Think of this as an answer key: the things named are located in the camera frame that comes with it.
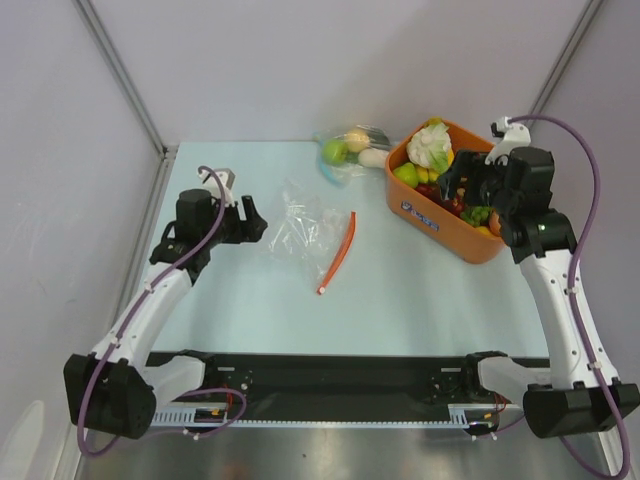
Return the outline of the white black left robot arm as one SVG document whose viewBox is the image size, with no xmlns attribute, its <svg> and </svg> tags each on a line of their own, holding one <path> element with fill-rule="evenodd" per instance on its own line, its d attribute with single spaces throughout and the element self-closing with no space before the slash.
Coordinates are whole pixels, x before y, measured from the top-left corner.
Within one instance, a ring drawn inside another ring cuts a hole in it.
<svg viewBox="0 0 640 480">
<path fill-rule="evenodd" d="M 139 439 L 156 412 L 187 393 L 214 397 L 219 374 L 187 351 L 151 367 L 156 339 L 181 300 L 195 286 L 220 244 L 261 240 L 268 227 L 254 200 L 229 202 L 205 189 L 181 192 L 175 217 L 149 258 L 142 288 L 106 336 L 86 355 L 73 354 L 63 368 L 72 423 L 116 437 Z"/>
</svg>

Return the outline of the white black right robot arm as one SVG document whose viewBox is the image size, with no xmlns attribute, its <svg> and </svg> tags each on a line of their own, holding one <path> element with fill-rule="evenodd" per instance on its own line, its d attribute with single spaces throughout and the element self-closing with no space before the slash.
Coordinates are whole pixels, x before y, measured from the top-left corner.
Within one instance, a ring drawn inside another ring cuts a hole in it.
<svg viewBox="0 0 640 480">
<path fill-rule="evenodd" d="M 467 205 L 498 214 L 501 237 L 534 297 L 549 353 L 548 375 L 503 354 L 481 359 L 461 376 L 462 391 L 473 401 L 495 392 L 519 404 L 539 438 L 608 431 L 639 405 L 638 386 L 621 381 L 579 289 L 571 223 L 550 205 L 554 172 L 552 154 L 539 148 L 516 147 L 498 160 L 462 149 L 438 179 L 443 198 L 463 188 Z"/>
</svg>

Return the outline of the white green napa cabbage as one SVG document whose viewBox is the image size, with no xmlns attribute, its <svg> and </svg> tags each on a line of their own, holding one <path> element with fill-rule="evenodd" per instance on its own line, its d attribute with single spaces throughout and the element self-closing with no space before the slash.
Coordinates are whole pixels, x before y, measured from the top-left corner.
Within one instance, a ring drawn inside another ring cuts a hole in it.
<svg viewBox="0 0 640 480">
<path fill-rule="evenodd" d="M 454 157 L 448 130 L 449 127 L 441 120 L 428 122 L 410 138 L 406 146 L 408 159 L 437 174 L 446 172 Z"/>
</svg>

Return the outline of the red zip clear bag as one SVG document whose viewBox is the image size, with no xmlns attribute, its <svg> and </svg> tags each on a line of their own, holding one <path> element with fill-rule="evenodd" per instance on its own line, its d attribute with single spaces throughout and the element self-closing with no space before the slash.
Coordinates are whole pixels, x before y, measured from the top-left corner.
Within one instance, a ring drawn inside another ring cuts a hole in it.
<svg viewBox="0 0 640 480">
<path fill-rule="evenodd" d="M 315 293 L 324 295 L 352 248 L 356 212 L 335 209 L 286 179 L 276 194 L 268 223 L 264 237 L 268 254 L 299 268 Z"/>
</svg>

